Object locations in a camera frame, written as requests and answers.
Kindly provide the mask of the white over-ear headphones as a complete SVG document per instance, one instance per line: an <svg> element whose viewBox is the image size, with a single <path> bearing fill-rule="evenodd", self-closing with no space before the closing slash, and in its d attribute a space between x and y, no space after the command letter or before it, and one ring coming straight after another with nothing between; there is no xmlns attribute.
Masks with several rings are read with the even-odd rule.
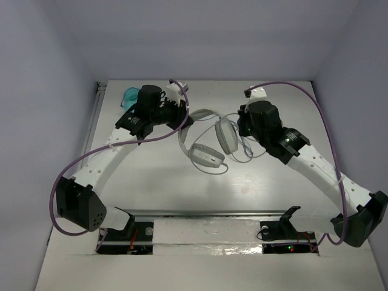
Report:
<svg viewBox="0 0 388 291"><path fill-rule="evenodd" d="M194 123L211 116L218 120L194 139L191 145L186 144L190 127L178 132L178 142L182 152L192 163L217 169L224 164L227 155L238 150L238 138L228 115L210 109L199 109L190 114Z"/></svg>

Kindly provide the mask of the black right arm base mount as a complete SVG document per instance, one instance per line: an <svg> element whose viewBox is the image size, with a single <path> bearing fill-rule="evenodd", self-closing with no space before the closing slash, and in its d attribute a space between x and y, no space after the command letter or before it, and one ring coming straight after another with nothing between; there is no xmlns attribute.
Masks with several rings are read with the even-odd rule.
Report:
<svg viewBox="0 0 388 291"><path fill-rule="evenodd" d="M260 222L256 238L263 243L263 254L318 253L314 233L298 232L291 224L292 215L300 206L293 206L278 220Z"/></svg>

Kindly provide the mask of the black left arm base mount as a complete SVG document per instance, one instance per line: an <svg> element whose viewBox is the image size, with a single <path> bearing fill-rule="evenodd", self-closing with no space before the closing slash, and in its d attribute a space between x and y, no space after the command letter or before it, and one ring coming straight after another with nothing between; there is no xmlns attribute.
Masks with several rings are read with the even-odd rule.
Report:
<svg viewBox="0 0 388 291"><path fill-rule="evenodd" d="M100 255L152 255L154 221L137 221L130 214L123 230L107 229L99 235L96 253Z"/></svg>

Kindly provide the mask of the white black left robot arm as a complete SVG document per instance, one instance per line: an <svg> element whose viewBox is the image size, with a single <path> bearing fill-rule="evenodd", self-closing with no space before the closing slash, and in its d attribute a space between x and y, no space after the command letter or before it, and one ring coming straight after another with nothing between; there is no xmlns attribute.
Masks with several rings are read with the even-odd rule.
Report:
<svg viewBox="0 0 388 291"><path fill-rule="evenodd" d="M84 232L106 229L121 239L130 238L135 231L135 217L114 206L105 206L100 195L123 160L143 143L156 142L174 135L191 125L188 86L175 80L162 89L143 85L137 92L136 102L115 123L105 144L85 153L66 168L88 159L87 164L71 178L61 172L50 194L50 214L59 215ZM171 132L149 138L154 127L166 125Z"/></svg>

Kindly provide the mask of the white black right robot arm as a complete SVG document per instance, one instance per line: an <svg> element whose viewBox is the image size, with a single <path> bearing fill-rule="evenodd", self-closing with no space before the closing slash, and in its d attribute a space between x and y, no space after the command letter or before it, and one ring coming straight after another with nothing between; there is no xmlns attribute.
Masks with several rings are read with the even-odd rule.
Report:
<svg viewBox="0 0 388 291"><path fill-rule="evenodd" d="M283 126L278 108L270 102L241 105L238 116L240 136L253 137L270 156L303 175L340 210L329 221L317 219L313 225L343 237L352 247L361 247L383 220L387 195L382 191L372 193L337 173L307 137Z"/></svg>

